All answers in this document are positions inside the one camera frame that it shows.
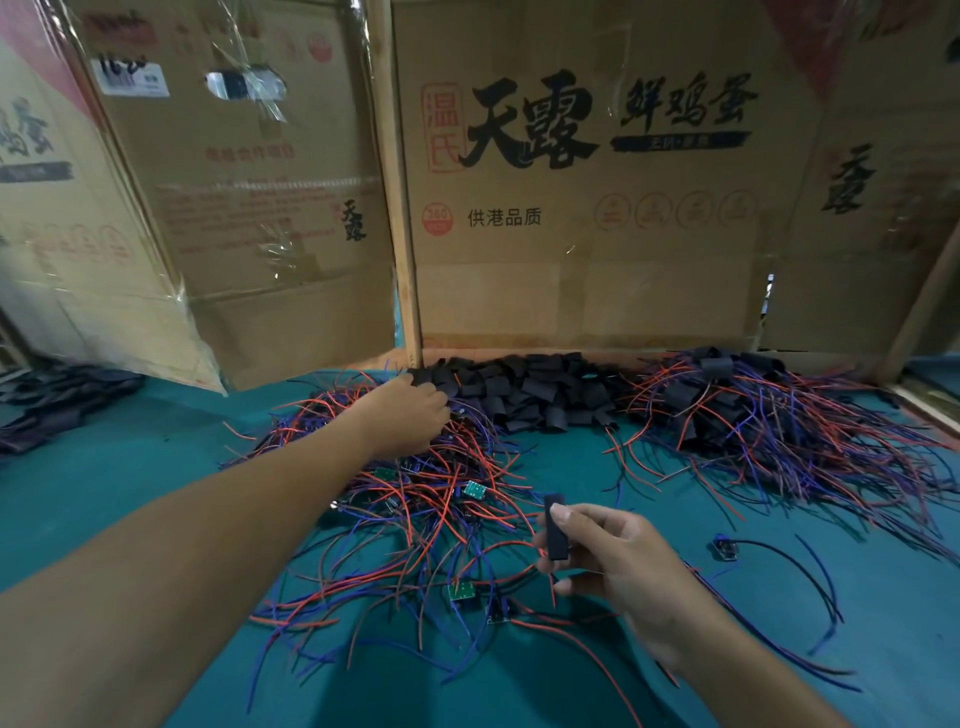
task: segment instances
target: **wooden post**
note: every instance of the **wooden post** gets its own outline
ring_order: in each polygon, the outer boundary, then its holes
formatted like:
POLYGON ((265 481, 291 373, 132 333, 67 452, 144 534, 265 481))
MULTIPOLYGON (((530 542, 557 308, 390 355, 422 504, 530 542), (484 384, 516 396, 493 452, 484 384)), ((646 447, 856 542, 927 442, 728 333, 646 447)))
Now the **wooden post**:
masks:
POLYGON ((396 86, 394 16, 390 0, 367 0, 374 123, 380 148, 380 167, 390 213, 390 232, 394 239, 396 286, 403 322, 403 342, 407 364, 419 367, 423 362, 420 339, 420 308, 417 302, 417 276, 414 270, 413 238, 410 233, 410 205, 400 135, 400 97, 396 86))
POLYGON ((903 320, 890 351, 876 368, 876 381, 880 384, 896 381, 900 376, 907 359, 917 350, 924 330, 944 299, 957 271, 960 271, 960 222, 953 228, 947 244, 930 269, 930 275, 926 277, 917 300, 903 320))

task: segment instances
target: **hand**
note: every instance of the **hand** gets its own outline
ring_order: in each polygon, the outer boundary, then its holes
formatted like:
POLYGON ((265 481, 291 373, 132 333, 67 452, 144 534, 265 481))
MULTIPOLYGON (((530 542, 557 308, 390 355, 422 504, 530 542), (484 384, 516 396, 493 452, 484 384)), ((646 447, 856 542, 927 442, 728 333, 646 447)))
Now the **hand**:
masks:
POLYGON ((413 386, 401 374, 381 384, 344 410, 335 422, 359 429, 374 460, 394 460, 423 452, 450 420, 446 395, 433 384, 413 386))
MULTIPOLYGON (((642 516, 600 505, 554 504, 550 514, 570 539, 570 558, 551 562, 541 556, 543 573, 586 571, 556 584, 558 595, 606 599, 643 646, 666 667, 684 671, 695 659, 698 640, 732 625, 731 618, 704 589, 657 529, 642 516)), ((538 516, 543 526, 543 515, 538 516)), ((546 546, 546 534, 534 536, 546 546)))

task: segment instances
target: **red circular icon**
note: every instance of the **red circular icon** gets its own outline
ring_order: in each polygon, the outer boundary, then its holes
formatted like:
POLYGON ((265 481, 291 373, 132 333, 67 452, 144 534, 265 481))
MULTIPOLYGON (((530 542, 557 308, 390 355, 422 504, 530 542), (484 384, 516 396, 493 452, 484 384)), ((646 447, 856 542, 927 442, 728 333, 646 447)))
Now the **red circular icon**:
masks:
POLYGON ((446 235, 453 230, 453 213, 444 203, 430 203, 420 218, 423 228, 431 235, 446 235))
POLYGON ((644 230, 657 230, 670 222, 673 203, 662 192, 651 192, 636 204, 636 223, 644 230))
POLYGON ((100 247, 100 241, 94 236, 86 225, 74 225, 70 228, 70 238, 73 240, 77 249, 94 260, 100 260, 104 256, 104 251, 100 247))
POLYGON ((713 214, 713 195, 703 190, 691 192, 677 205, 677 222, 682 228, 702 228, 713 214))
POLYGON ((593 220, 600 230, 622 228, 630 219, 630 200, 616 193, 600 198, 593 209, 593 220))
POLYGON ((68 238, 59 225, 47 223, 43 226, 43 238, 46 241, 45 247, 48 253, 63 253, 65 255, 76 255, 77 248, 68 238))
POLYGON ((735 190, 720 202, 717 220, 724 226, 749 223, 756 217, 757 205, 753 192, 746 189, 735 190))
POLYGON ((100 237, 100 242, 116 262, 126 264, 132 261, 133 255, 130 248, 127 247, 127 240, 120 234, 117 228, 104 225, 97 233, 100 237))
POLYGON ((333 47, 323 33, 313 33, 308 36, 306 47, 310 49, 310 55, 317 62, 326 63, 333 58, 333 47))

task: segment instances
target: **left hand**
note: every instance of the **left hand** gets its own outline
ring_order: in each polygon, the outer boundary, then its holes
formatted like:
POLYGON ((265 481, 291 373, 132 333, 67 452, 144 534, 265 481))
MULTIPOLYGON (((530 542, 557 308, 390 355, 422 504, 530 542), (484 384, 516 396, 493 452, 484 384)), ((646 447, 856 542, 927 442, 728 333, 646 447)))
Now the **left hand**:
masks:
POLYGON ((430 383, 413 386, 404 373, 381 384, 344 410, 337 420, 356 426, 374 460, 424 452, 450 420, 446 395, 430 383))

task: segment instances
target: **cardboard box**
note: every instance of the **cardboard box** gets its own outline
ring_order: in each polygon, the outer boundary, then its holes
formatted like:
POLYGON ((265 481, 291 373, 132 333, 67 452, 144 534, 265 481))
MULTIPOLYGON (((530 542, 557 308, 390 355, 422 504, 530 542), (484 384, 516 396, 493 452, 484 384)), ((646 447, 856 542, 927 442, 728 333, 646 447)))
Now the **cardboard box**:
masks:
POLYGON ((344 4, 0 13, 0 304, 35 349, 222 390, 393 347, 344 4))
POLYGON ((960 213, 949 2, 434 0, 395 17, 430 351, 876 362, 960 213))
POLYGON ((841 50, 767 5, 398 3, 424 347, 752 346, 841 50))
POLYGON ((775 266, 767 347, 886 352, 960 217, 960 16, 865 8, 775 266))

